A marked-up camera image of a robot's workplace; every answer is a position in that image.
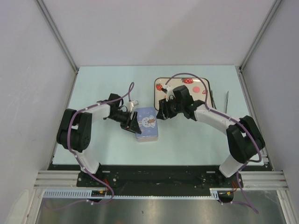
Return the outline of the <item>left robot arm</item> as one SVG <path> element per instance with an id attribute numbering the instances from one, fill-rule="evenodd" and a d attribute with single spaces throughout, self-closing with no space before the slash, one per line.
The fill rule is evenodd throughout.
<path id="1" fill-rule="evenodd" d="M 123 111 L 123 97 L 111 93 L 109 98 L 82 110 L 66 109 L 64 111 L 58 132 L 57 143 L 69 150 L 79 163 L 81 170 L 87 173 L 87 181 L 92 186 L 103 182 L 103 174 L 98 172 L 100 163 L 88 149 L 92 124 L 100 119 L 111 119 L 120 123 L 123 130 L 141 134 L 137 121 L 137 112 Z"/>

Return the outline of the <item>white rectangular tin box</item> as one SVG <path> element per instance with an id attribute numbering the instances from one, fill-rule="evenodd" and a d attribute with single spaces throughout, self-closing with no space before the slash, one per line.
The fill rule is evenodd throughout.
<path id="1" fill-rule="evenodd" d="M 158 140 L 158 134 L 154 134 L 154 135 L 136 134 L 135 136 L 138 142 L 151 142 L 151 141 Z"/>

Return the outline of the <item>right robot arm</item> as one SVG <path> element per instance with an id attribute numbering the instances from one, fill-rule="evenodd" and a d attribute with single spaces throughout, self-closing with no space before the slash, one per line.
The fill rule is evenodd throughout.
<path id="1" fill-rule="evenodd" d="M 215 176 L 220 187 L 227 187 L 233 180 L 232 175 L 252 161 L 253 156 L 261 154 L 265 141 L 251 116 L 234 119 L 210 108 L 205 101 L 194 100 L 184 85 L 176 88 L 163 85 L 161 90 L 166 97 L 159 100 L 157 119 L 171 119 L 181 113 L 187 119 L 205 123 L 226 135 L 229 156 Z"/>

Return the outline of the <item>metal tongs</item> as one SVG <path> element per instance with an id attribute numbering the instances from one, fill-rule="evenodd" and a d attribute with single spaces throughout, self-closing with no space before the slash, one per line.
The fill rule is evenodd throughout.
<path id="1" fill-rule="evenodd" d="M 215 100 L 214 100 L 214 95 L 213 95 L 213 91 L 210 91 L 211 94 L 211 103 L 212 103 L 212 107 L 214 109 L 217 109 L 216 104 L 215 104 Z M 224 106 L 224 113 L 228 112 L 228 99 L 229 99 L 229 91 L 227 91 L 226 95 L 225 95 L 225 106 Z"/>

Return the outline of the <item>silver tin lid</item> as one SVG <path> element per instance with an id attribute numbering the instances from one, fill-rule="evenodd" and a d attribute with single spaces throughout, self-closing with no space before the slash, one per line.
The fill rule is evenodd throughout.
<path id="1" fill-rule="evenodd" d="M 135 111 L 138 113 L 138 125 L 142 135 L 158 134 L 158 124 L 156 119 L 156 110 L 154 107 L 141 107 Z"/>

